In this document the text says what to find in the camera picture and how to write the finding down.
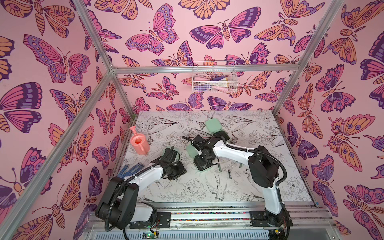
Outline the green nail clipper case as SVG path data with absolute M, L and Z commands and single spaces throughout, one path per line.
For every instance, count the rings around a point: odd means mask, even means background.
M 170 148 L 170 147 L 165 148 L 164 151 L 163 151 L 162 156 L 163 156 L 163 157 L 164 157 L 164 156 L 167 156 L 169 153 L 172 152 L 172 150 L 173 150 L 173 149 Z

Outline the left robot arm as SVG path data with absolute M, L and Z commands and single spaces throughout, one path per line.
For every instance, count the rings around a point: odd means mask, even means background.
M 176 180 L 186 172 L 180 153 L 174 147 L 166 148 L 161 156 L 138 173 L 127 178 L 112 178 L 95 215 L 104 221 L 107 232 L 113 229 L 125 231 L 131 224 L 151 229 L 159 222 L 157 209 L 152 205 L 138 203 L 141 190 L 161 179 Z

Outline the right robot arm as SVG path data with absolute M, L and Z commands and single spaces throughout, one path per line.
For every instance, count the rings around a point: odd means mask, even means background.
M 280 183 L 287 179 L 284 165 L 263 146 L 246 148 L 227 143 L 224 137 L 203 139 L 197 135 L 194 139 L 183 136 L 197 151 L 194 165 L 199 171 L 207 170 L 218 158 L 226 158 L 248 167 L 253 182 L 263 188 L 265 210 L 269 214 L 279 215 L 284 208 Z

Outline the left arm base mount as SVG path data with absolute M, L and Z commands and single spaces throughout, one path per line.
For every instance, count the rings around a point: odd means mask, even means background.
M 131 222 L 130 229 L 169 229 L 171 226 L 171 212 L 156 212 L 152 213 L 150 219 L 146 222 L 137 221 Z

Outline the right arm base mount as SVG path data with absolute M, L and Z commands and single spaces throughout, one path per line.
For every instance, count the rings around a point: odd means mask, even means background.
M 283 229 L 285 227 L 292 227 L 293 222 L 287 211 L 282 211 L 275 215 L 273 213 L 265 211 L 250 211 L 252 227 L 271 227 L 275 229 Z

